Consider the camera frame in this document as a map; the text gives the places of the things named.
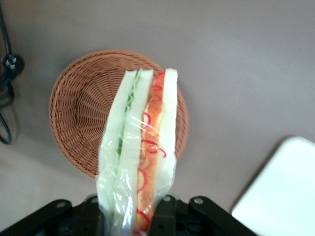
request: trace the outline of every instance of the black cord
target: black cord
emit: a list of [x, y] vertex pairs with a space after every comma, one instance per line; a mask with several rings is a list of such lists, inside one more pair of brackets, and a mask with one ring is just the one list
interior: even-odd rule
[[6, 56], [8, 57], [12, 53], [12, 51], [11, 51], [9, 35], [8, 35], [8, 32], [6, 31], [6, 26], [4, 24], [1, 5], [0, 5], [0, 27], [1, 27], [3, 40], [4, 40]]
[[[23, 59], [19, 55], [12, 54], [9, 35], [6, 30], [6, 26], [5, 26], [3, 15], [2, 15], [1, 4], [0, 4], [0, 28], [1, 28], [2, 36], [3, 36], [5, 52], [6, 52], [5, 59], [2, 59], [2, 64], [4, 65], [4, 72], [0, 77], [0, 92], [1, 92], [0, 109], [1, 109], [6, 106], [9, 106], [13, 102], [14, 90], [13, 90], [11, 81], [15, 79], [15, 77], [22, 72], [25, 64], [24, 64]], [[0, 135], [0, 142], [2, 142], [3, 144], [10, 144], [12, 142], [12, 135], [1, 113], [0, 113], [0, 121], [7, 132], [7, 140], [5, 140]]]

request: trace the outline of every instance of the white plate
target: white plate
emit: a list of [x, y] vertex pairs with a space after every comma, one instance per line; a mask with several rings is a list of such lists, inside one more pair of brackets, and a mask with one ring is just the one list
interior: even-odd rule
[[261, 236], [315, 235], [315, 144], [285, 140], [232, 215]]

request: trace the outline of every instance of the wrapped sandwich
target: wrapped sandwich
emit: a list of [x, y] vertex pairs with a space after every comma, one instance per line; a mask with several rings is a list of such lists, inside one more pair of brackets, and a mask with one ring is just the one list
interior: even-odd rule
[[99, 148], [96, 187], [105, 234], [143, 235], [173, 184], [177, 71], [126, 71]]

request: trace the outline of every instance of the woven basket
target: woven basket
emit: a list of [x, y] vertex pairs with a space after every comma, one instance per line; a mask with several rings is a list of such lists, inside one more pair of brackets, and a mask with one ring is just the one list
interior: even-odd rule
[[[50, 97], [50, 125], [66, 158], [90, 177], [97, 174], [98, 147], [112, 102], [126, 70], [163, 68], [147, 57], [123, 50], [87, 54], [58, 77]], [[189, 117], [179, 88], [176, 119], [176, 156], [188, 136]]]

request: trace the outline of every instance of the sandwich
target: sandwich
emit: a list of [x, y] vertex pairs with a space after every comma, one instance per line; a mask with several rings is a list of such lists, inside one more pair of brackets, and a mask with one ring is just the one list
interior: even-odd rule
[[96, 188], [105, 234], [143, 235], [173, 184], [177, 71], [126, 71], [99, 148]]

